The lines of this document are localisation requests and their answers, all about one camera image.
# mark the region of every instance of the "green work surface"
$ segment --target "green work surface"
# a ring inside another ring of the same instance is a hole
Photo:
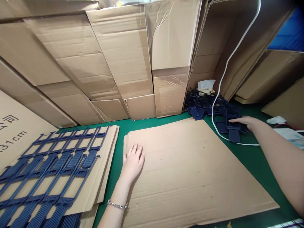
[[[240,110],[242,115],[256,117],[262,121],[266,121],[266,119],[270,118],[270,116],[260,111],[261,106],[242,105],[240,107],[242,107],[242,109]],[[112,160],[112,167],[108,179],[105,202],[107,202],[108,199],[110,199],[115,184],[120,175],[120,171],[123,164],[124,136],[128,134],[130,131],[156,127],[156,126],[172,123],[175,121],[179,121],[182,119],[186,119],[189,117],[191,116],[185,112],[182,113],[181,115],[170,116],[161,119],[153,118],[153,119],[145,119],[145,120],[137,120],[137,121],[131,121],[130,119],[128,119],[128,120],[120,120],[110,123],[103,123],[103,124],[96,124],[89,126],[90,128],[96,128],[97,126],[105,127],[109,125],[117,125],[120,127],[117,144]],[[214,127],[211,122],[211,118],[205,117],[204,120],[212,128],[212,130],[214,130]],[[83,130],[86,127],[87,126],[82,126],[78,128]],[[281,191],[277,181],[275,180],[261,148],[259,146],[237,145],[229,141],[226,141],[224,139],[221,140],[226,144],[226,146],[234,153],[234,155],[242,162],[242,164],[249,170],[249,172],[257,179],[257,181],[265,188],[265,190],[280,206],[279,209],[232,219],[231,226],[233,228],[268,227],[299,218],[299,215],[291,206],[291,204],[288,202],[283,192]],[[241,140],[242,143],[253,143],[253,144],[257,143],[252,133],[242,133]],[[98,223],[105,211],[105,208],[106,208],[105,203],[101,203],[99,205],[93,226],[94,228],[97,228]],[[203,228],[209,228],[209,227],[214,228],[215,226],[217,228],[227,227],[228,222],[229,221],[224,221],[220,223],[209,224],[204,226],[194,226],[194,227],[203,227]]]

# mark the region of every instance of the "power cord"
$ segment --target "power cord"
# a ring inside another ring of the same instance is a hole
[[[244,32],[242,38],[240,39],[240,41],[238,42],[238,44],[237,44],[237,46],[235,47],[234,51],[232,52],[232,54],[230,55],[230,57],[228,58],[228,60],[227,60],[227,62],[226,62],[226,67],[225,67],[223,76],[222,76],[222,78],[221,78],[221,80],[220,80],[220,82],[219,82],[219,85],[218,85],[218,88],[219,88],[219,89],[218,89],[218,94],[216,95],[215,100],[214,100],[214,102],[213,102],[213,104],[212,104],[212,115],[211,115],[211,120],[212,120],[213,126],[214,126],[214,128],[215,128],[217,134],[218,134],[220,137],[222,137],[223,139],[228,140],[228,141],[229,141],[229,139],[225,138],[224,136],[222,136],[222,135],[219,133],[219,131],[218,131],[218,129],[217,129],[217,127],[215,126],[215,123],[214,123],[214,121],[213,121],[213,109],[214,109],[214,104],[215,104],[215,102],[216,102],[216,99],[217,99],[218,96],[219,96],[221,84],[222,84],[223,78],[224,78],[225,73],[226,73],[226,70],[227,70],[228,62],[229,62],[229,60],[231,59],[231,57],[233,56],[233,54],[235,53],[235,51],[238,49],[238,47],[240,46],[240,44],[241,44],[241,42],[243,41],[244,37],[246,36],[247,32],[249,31],[249,29],[251,28],[252,24],[253,24],[254,21],[256,20],[257,16],[258,16],[259,13],[260,13],[260,10],[261,10],[261,0],[257,0],[256,15],[254,16],[252,22],[250,23],[250,25],[248,26],[248,28],[247,28],[246,31]],[[245,145],[245,146],[259,146],[259,145],[260,145],[260,144],[245,144],[245,143],[237,143],[237,142],[235,142],[235,143],[236,143],[236,144],[239,144],[239,145]]]

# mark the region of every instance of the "wall of cardboard boxes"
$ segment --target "wall of cardboard boxes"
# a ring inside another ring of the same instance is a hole
[[[294,7],[262,2],[227,69],[221,88],[227,99]],[[100,9],[104,5],[2,1],[0,89],[58,128],[180,114],[187,88],[221,78],[257,3],[166,0]]]

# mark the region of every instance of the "silver bracelet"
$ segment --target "silver bracelet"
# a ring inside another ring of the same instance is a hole
[[[119,209],[125,209],[125,208],[127,208],[128,203],[126,203],[125,206],[121,206],[121,205],[119,205],[119,204],[112,203],[110,200],[108,200],[107,205],[114,206],[114,207],[119,208]]]

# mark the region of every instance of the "hand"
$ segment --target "hand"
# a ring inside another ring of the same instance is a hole
[[[138,176],[145,161],[145,154],[142,153],[143,146],[137,148],[137,143],[130,147],[127,154],[123,156],[123,168],[120,173],[120,178],[127,184],[132,184]]]
[[[247,125],[248,129],[251,131],[254,131],[254,128],[259,125],[260,123],[265,124],[264,122],[262,122],[261,120],[258,120],[256,118],[253,117],[249,117],[249,116],[243,116],[241,118],[237,118],[237,119],[231,119],[229,120],[229,122],[231,123],[241,123],[241,124],[245,124]]]

